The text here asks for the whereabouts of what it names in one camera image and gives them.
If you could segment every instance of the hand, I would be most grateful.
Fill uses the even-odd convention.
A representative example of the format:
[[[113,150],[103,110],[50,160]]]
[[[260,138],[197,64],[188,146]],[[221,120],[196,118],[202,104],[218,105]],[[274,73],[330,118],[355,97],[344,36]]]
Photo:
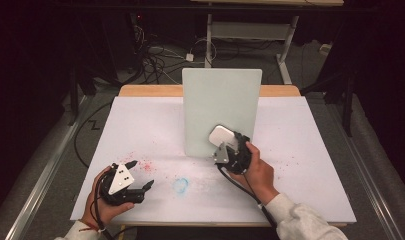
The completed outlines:
[[[264,204],[268,204],[279,192],[274,188],[274,168],[264,162],[257,147],[250,142],[246,146],[252,153],[251,164],[244,175],[229,172],[231,178],[239,182],[246,190],[253,192]]]
[[[84,222],[93,224],[93,226],[96,226],[96,227],[98,226],[98,224],[97,224],[96,220],[93,218],[93,216],[96,217],[95,204],[93,203],[95,191],[96,191],[96,183],[99,180],[99,178],[103,175],[103,173],[109,171],[110,169],[111,169],[111,167],[109,167],[109,166],[106,167],[102,172],[100,172],[95,177],[95,180],[93,182],[92,191],[90,192],[89,196],[87,197],[86,209],[84,210],[83,217],[81,218],[81,220],[83,220]],[[117,215],[120,215],[121,213],[126,212],[134,207],[134,203],[129,203],[129,202],[123,203],[120,206],[111,206],[111,205],[107,204],[101,198],[99,198],[97,201],[98,201],[100,219],[102,220],[104,225],[107,225],[108,223],[110,223],[111,220],[114,217],[116,217]]]

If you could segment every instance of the sleeve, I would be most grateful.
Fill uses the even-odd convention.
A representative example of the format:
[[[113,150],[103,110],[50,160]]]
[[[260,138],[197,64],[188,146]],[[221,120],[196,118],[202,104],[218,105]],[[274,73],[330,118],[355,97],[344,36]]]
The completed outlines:
[[[295,204],[285,194],[277,195],[267,206],[277,222],[280,239],[347,239],[336,227],[330,226],[314,209]]]
[[[87,230],[87,228],[89,228],[89,226],[86,224],[76,221],[64,238],[58,237],[55,240],[97,240],[99,233],[95,230]]]

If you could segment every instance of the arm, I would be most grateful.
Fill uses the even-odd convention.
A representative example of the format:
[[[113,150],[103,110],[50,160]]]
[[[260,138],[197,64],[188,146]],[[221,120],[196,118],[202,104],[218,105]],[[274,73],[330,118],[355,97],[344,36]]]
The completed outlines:
[[[266,206],[277,223],[280,239],[347,239],[338,228],[328,223],[312,208],[295,204],[274,187],[274,168],[260,158],[260,151],[251,143],[251,165],[245,175],[230,176],[252,191]]]
[[[89,193],[87,197],[86,207],[84,209],[83,217],[76,221],[71,229],[68,231],[65,238],[56,238],[55,240],[96,240],[99,238],[99,227],[97,224],[96,219],[93,216],[95,215],[95,207],[94,207],[94,194],[96,190],[96,183],[99,178],[107,171],[109,171],[110,167],[106,167],[102,172],[100,172],[93,182],[92,191]],[[111,206],[101,198],[98,200],[98,209],[100,214],[100,220],[106,226],[111,222],[111,220],[120,215],[123,212],[128,211],[129,209],[134,207],[133,203],[124,203],[120,206]]]

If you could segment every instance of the table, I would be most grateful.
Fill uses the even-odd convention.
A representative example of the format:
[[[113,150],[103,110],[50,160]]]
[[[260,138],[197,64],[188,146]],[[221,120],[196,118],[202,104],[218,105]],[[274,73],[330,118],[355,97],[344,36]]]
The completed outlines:
[[[197,2],[213,3],[244,3],[265,5],[294,5],[330,7],[342,6],[343,0],[194,0]],[[276,55],[278,68],[284,84],[292,84],[289,71],[286,67],[286,56],[292,43],[293,34],[296,30],[299,16],[293,16],[290,24],[265,24],[265,23],[242,23],[242,22],[216,22],[212,21],[212,14],[208,14],[206,33],[206,57],[205,67],[212,66],[212,38],[239,38],[239,39],[263,39],[284,40],[284,48],[281,54]]]
[[[285,190],[295,202],[307,202],[332,224],[355,222],[305,98],[299,96],[294,86],[262,86],[261,89],[264,97],[260,97],[258,104],[253,142],[263,149],[263,159],[275,166],[277,189]],[[136,179],[132,188],[139,188],[152,179],[155,184],[146,193],[143,204],[137,205],[132,213],[118,216],[113,223],[268,226],[253,199],[232,187],[218,172],[213,159],[184,154],[181,95],[182,86],[130,85],[121,89],[112,105],[72,220],[81,217],[88,188],[100,169],[112,162],[136,159],[139,165],[130,170]]]

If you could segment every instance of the blue marker smudge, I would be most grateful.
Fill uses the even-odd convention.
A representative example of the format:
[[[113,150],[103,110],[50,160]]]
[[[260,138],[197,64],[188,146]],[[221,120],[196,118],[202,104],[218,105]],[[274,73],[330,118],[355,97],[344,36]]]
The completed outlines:
[[[189,181],[185,178],[177,179],[173,184],[173,189],[178,194],[184,194],[189,186]]]

